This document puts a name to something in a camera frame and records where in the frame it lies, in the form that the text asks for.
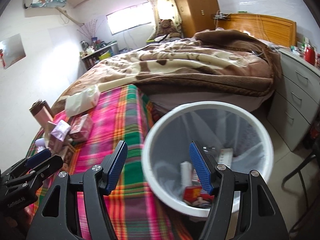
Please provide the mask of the pink plaid bed cloth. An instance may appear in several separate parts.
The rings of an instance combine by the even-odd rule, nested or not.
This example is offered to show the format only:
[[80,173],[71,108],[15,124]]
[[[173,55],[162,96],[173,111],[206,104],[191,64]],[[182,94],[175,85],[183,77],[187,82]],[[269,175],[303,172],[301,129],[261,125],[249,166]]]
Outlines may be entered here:
[[104,92],[89,111],[89,139],[76,146],[41,199],[28,239],[191,239],[181,216],[153,194],[142,149],[153,106],[134,85]]

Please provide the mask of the red drink can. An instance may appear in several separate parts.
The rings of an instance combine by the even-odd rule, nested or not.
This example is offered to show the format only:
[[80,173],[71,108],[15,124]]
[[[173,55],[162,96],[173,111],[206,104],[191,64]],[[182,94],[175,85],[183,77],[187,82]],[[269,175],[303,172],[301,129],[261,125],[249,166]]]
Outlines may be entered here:
[[212,206],[214,196],[210,196],[200,185],[196,185],[186,187],[182,199],[191,207],[208,209]]

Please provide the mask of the floral window curtain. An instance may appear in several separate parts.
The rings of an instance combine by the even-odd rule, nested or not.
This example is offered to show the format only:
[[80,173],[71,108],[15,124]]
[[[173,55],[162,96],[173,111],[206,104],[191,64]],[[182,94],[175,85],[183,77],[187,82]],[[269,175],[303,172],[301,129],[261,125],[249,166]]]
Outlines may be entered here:
[[175,0],[148,0],[152,6],[156,26],[161,20],[172,20],[174,25],[181,28],[181,17],[179,15]]

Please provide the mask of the white foam net sleeve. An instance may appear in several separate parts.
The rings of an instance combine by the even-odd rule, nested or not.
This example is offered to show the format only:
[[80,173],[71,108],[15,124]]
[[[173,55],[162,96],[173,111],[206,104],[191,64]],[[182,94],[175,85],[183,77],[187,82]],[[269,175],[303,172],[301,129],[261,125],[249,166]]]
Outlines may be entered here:
[[36,153],[40,153],[44,151],[46,147],[46,142],[44,138],[39,138],[35,140],[35,146],[36,146]]

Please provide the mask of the purple small carton box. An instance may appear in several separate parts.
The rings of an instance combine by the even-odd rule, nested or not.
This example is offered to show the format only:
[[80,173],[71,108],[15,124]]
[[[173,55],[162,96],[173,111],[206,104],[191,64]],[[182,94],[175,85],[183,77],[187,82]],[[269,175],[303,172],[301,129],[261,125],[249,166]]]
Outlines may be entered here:
[[71,126],[64,120],[60,120],[50,132],[48,147],[53,152],[59,153],[70,130]]

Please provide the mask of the white tissue pack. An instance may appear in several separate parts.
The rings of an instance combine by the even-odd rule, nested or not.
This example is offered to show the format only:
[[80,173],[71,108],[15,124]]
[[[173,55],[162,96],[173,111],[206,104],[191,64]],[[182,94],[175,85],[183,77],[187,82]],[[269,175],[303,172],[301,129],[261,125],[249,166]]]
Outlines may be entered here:
[[82,92],[69,96],[65,103],[66,115],[72,117],[92,109],[98,104],[99,97],[100,90],[97,85],[93,85]]

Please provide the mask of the pink brown travel mug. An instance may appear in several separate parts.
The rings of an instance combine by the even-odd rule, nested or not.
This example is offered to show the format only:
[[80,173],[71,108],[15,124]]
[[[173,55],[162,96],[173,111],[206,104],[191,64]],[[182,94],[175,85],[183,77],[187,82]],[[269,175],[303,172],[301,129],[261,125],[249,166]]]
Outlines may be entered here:
[[37,100],[29,111],[42,128],[46,127],[47,122],[53,122],[54,114],[45,100]]

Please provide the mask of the black chair frame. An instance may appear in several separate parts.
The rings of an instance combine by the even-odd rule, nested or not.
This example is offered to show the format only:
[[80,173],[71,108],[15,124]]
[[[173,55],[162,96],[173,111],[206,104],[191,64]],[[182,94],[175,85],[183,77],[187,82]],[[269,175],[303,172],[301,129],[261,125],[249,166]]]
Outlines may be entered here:
[[306,167],[309,163],[316,160],[317,164],[319,165],[319,153],[316,153],[316,151],[312,151],[303,161],[301,164],[299,164],[292,172],[290,172],[287,176],[285,176],[281,182],[281,188],[284,191],[288,191],[288,189],[285,187],[285,184],[293,178],[295,175],[299,176],[300,183],[303,189],[303,195],[305,199],[305,212],[300,216],[300,218],[295,222],[295,224],[290,228],[288,234],[289,236],[293,236],[295,233],[298,233],[303,226],[301,225],[303,219],[309,214],[313,206],[316,204],[316,199],[310,204],[308,199],[308,193],[306,190],[306,184],[302,175],[302,169]]

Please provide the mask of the beige printed paper bag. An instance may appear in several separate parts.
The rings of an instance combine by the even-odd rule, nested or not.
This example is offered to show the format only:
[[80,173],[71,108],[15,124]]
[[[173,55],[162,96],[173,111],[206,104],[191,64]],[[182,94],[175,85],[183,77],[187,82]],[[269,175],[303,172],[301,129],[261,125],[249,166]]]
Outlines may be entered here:
[[50,140],[50,135],[53,129],[56,127],[56,124],[52,121],[47,121],[45,128],[44,128],[44,139]]

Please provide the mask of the cluttered side table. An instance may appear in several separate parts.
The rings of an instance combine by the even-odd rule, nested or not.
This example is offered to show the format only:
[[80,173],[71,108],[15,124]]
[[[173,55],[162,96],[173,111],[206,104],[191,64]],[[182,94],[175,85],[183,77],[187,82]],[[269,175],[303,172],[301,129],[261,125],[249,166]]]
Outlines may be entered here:
[[118,42],[112,42],[107,46],[100,48],[93,53],[80,56],[87,70],[94,67],[100,61],[119,54]]

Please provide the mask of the white long medicine box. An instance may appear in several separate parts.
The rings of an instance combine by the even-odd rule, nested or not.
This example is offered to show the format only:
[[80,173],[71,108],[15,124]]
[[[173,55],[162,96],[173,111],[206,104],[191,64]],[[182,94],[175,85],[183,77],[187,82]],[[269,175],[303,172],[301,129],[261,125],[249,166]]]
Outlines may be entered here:
[[233,159],[233,149],[232,148],[223,148],[220,150],[219,157],[217,160],[218,164],[223,164],[228,168],[231,168]]

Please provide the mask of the brown beige fleece blanket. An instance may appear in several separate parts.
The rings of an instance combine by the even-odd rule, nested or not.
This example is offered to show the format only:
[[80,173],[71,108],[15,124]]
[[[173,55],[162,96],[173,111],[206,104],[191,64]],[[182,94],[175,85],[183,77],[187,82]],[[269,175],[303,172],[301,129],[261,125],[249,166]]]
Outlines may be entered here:
[[52,109],[59,113],[69,96],[92,85],[107,91],[132,84],[147,95],[213,92],[265,99],[281,75],[280,55],[263,42],[237,30],[205,30],[100,61]]

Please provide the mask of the red strawberry milk carton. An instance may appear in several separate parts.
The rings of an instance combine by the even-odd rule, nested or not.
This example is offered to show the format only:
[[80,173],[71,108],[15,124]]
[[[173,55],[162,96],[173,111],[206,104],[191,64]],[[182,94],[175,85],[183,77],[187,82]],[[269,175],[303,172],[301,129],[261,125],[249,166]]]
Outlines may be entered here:
[[89,114],[76,117],[71,125],[69,136],[74,142],[87,141],[91,130],[93,128],[93,121]]

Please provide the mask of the wooden wardrobe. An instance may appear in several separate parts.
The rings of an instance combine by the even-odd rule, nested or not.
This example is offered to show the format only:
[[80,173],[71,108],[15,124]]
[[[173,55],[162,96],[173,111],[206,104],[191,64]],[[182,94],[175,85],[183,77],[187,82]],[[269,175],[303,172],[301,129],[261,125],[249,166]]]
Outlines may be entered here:
[[175,0],[182,19],[185,37],[193,37],[203,30],[215,29],[214,16],[220,10],[217,0]]

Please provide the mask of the brown teddy bear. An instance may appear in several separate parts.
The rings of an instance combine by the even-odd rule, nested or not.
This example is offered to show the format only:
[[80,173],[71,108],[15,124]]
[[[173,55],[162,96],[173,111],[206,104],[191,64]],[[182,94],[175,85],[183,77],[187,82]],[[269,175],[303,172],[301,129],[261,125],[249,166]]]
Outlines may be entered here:
[[161,20],[157,37],[165,36],[168,38],[180,38],[181,33],[178,31],[171,19]]

